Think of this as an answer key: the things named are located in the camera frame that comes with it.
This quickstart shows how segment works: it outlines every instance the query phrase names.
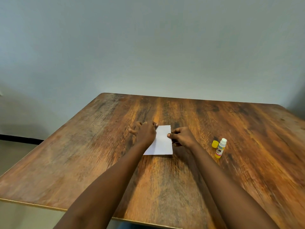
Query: left hand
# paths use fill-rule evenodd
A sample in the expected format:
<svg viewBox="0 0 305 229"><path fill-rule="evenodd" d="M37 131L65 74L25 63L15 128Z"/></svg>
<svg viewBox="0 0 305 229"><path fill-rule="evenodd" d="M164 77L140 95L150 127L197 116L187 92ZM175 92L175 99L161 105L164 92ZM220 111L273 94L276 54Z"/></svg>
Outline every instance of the left hand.
<svg viewBox="0 0 305 229"><path fill-rule="evenodd" d="M128 131L136 136L137 143L144 143L150 146L156 138L157 127L158 124L153 121L148 121L147 123L137 121Z"/></svg>

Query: black baseboard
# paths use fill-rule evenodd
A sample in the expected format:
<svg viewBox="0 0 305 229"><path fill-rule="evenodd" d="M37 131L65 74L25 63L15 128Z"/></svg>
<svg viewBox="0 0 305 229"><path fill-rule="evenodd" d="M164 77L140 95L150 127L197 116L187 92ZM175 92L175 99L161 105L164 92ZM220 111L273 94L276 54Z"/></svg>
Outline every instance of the black baseboard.
<svg viewBox="0 0 305 229"><path fill-rule="evenodd" d="M26 138L26 137L21 137L21 136L9 136L9 135L3 135L3 134L0 134L0 140L21 142L21 143L33 144L33 145L39 145L41 142L44 141L44 140L40 140L40 139Z"/></svg>

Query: glue bottle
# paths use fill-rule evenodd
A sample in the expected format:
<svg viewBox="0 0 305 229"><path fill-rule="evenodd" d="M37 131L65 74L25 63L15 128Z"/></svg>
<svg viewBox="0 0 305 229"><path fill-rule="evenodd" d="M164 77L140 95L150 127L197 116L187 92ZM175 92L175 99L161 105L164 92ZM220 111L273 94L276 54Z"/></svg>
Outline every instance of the glue bottle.
<svg viewBox="0 0 305 229"><path fill-rule="evenodd" d="M221 141L220 141L220 143L219 143L219 145L218 145L218 147L216 149L216 153L215 153L215 157L216 158L220 158L221 157L226 144L227 144L227 139L224 139L224 138L221 139Z"/></svg>

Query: white paper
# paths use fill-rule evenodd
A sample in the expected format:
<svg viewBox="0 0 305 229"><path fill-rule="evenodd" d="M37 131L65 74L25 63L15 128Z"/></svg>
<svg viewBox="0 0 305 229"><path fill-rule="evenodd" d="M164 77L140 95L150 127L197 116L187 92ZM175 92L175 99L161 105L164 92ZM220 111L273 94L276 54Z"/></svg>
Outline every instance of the white paper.
<svg viewBox="0 0 305 229"><path fill-rule="evenodd" d="M170 125L161 125L156 132L154 142L145 151L144 155L173 154L171 139L167 137L167 134L170 133Z"/></svg>

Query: white wall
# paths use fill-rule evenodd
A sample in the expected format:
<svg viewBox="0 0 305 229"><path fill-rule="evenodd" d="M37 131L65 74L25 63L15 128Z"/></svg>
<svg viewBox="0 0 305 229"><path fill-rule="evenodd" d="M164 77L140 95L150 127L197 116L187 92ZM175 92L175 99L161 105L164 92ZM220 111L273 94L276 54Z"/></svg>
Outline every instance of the white wall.
<svg viewBox="0 0 305 229"><path fill-rule="evenodd" d="M0 0L0 134L45 139L101 92L302 115L304 9L305 0Z"/></svg>

